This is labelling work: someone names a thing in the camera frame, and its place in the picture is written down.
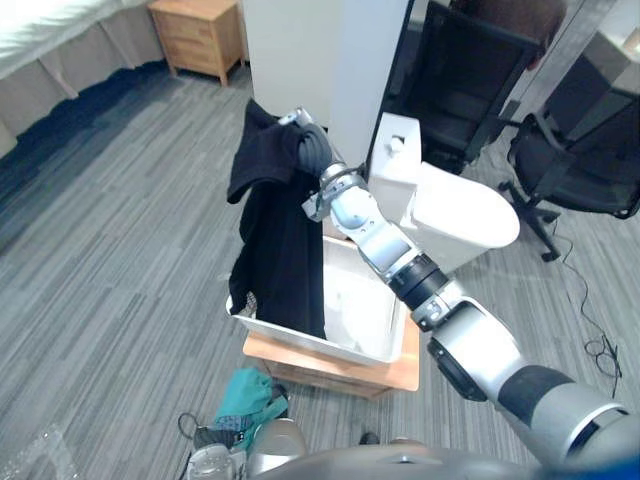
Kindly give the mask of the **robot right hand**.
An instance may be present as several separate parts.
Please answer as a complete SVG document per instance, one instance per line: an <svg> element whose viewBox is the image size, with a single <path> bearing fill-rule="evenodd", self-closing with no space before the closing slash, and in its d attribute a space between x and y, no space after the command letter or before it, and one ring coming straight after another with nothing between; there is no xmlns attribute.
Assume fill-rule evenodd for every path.
<svg viewBox="0 0 640 480"><path fill-rule="evenodd" d="M297 169L319 179L333 162L333 150L325 130L303 107L297 107L277 122L283 126L294 125L299 130Z"/></svg>

